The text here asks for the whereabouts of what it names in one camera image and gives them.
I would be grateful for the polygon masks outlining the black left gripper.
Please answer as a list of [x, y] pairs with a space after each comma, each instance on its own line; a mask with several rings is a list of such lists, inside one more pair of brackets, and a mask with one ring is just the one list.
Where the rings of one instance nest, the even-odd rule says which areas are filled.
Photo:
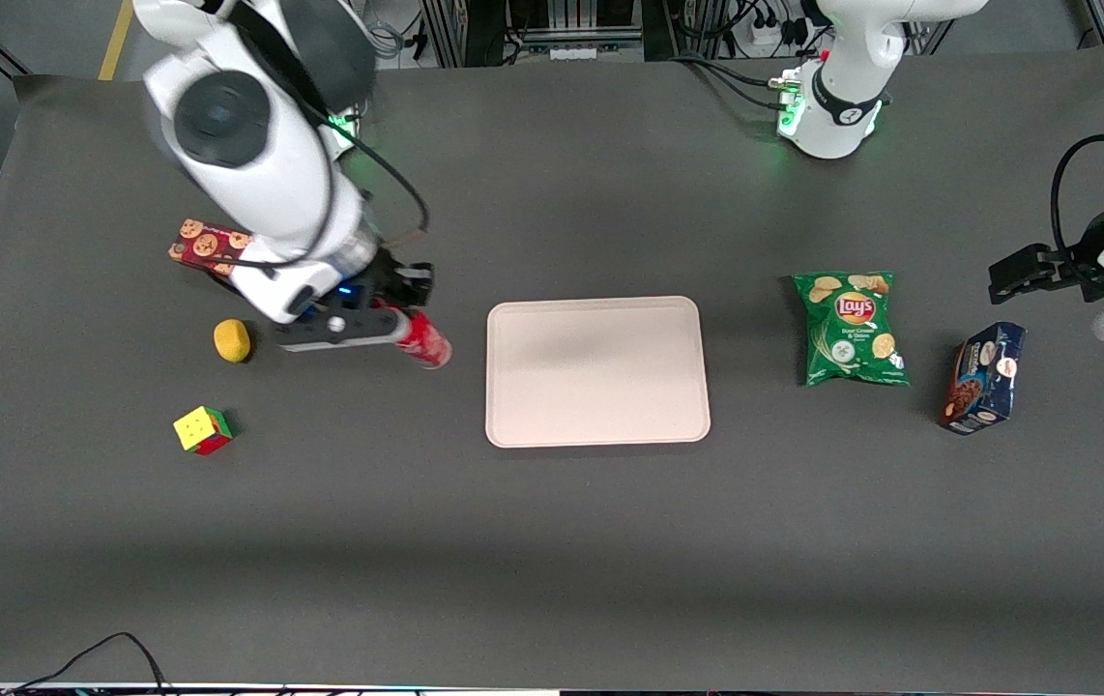
[[1060, 207], [1055, 205], [1055, 247], [1030, 244], [994, 263], [989, 300], [1002, 305], [1034, 291], [1079, 287], [1083, 297], [1104, 297], [1104, 211], [1093, 217], [1081, 239], [1066, 244], [1061, 229]]

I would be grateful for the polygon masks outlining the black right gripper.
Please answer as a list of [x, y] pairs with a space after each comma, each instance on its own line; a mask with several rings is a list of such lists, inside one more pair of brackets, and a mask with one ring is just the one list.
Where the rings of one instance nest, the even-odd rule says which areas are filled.
[[339, 285], [339, 317], [344, 323], [392, 323], [388, 342], [407, 342], [434, 289], [434, 265], [403, 264], [381, 249], [367, 268]]

